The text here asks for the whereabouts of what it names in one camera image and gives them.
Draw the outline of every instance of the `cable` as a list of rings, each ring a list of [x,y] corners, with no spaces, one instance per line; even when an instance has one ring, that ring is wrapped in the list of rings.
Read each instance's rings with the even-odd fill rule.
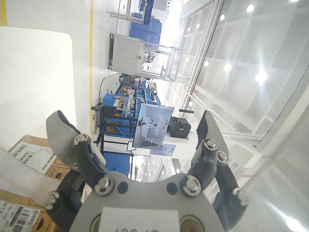
[[[102,83],[103,83],[103,81],[105,80],[105,78],[108,78],[108,77],[114,76],[114,75],[116,75],[116,74],[122,74],[122,73],[118,72],[118,73],[115,73],[115,74],[109,75],[109,76],[107,76],[107,77],[104,77],[104,79],[102,80],[101,85],[100,85],[100,89],[99,89],[99,91],[98,91],[98,100],[99,100],[99,101],[100,101],[100,93],[101,93],[101,87],[102,87]]]

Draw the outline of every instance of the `white panel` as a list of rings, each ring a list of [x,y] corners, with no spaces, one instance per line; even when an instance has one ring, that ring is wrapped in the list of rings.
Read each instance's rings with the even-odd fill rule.
[[[46,119],[56,110],[76,126],[68,34],[1,26],[0,63],[1,147],[24,135],[47,138]]]

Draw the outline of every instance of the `yellow floor line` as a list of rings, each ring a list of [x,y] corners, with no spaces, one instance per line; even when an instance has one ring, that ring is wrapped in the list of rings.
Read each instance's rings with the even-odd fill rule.
[[[90,107],[92,106],[92,22],[93,22],[93,0],[91,0],[91,9],[90,9]],[[90,135],[92,135],[92,110],[90,110]]]
[[[5,12],[5,0],[0,0],[0,25],[7,25],[7,15]]]

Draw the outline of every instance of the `white floor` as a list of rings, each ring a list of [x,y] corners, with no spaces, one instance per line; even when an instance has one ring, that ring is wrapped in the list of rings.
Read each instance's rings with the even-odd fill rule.
[[[5,3],[8,26],[65,32],[71,36],[77,127],[81,132],[90,134],[90,107],[98,101],[102,79],[115,73],[107,70],[109,34],[128,35],[129,32],[128,21],[118,20],[117,23],[117,19],[110,17],[107,11],[118,12],[119,9],[123,13],[126,0],[94,0],[93,3],[92,104],[89,69],[91,0],[5,0]],[[133,3],[131,11],[137,11],[138,2]],[[102,96],[107,90],[114,92],[118,88],[118,76],[104,80]]]

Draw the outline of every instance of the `poster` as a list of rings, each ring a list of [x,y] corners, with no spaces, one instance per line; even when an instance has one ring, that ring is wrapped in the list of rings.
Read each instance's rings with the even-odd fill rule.
[[[172,156],[176,148],[174,144],[162,144],[159,150],[150,150],[151,155]]]

